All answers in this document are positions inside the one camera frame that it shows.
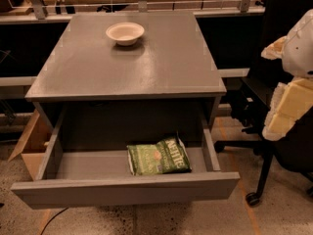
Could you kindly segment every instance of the black chair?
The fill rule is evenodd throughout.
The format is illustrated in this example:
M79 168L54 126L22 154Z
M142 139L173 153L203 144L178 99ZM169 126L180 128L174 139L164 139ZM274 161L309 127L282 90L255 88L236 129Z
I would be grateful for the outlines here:
M225 146L233 146L252 148L255 155L262 155L264 163L257 191L246 195L250 206L260 202L273 156L283 168L300 172L313 181L313 109L279 141L265 140L261 133L274 88L278 82L291 81L292 75L283 70L281 60L266 60L260 57L260 53L264 47L287 35L310 9L313 9L313 0L266 1L260 44L248 76L242 78L240 90L228 91L226 95L226 100L232 107L232 118L237 118L246 127L243 132L257 133L260 137L257 141L228 140L215 143L216 152L223 151ZM312 196L313 187L307 193Z

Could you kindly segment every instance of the tabletop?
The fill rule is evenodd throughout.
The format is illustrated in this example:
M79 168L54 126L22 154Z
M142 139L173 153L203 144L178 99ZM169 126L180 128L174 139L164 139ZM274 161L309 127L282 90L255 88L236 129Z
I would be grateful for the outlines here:
M109 26L140 24L130 47ZM73 16L26 94L33 102L212 97L226 89L191 12Z

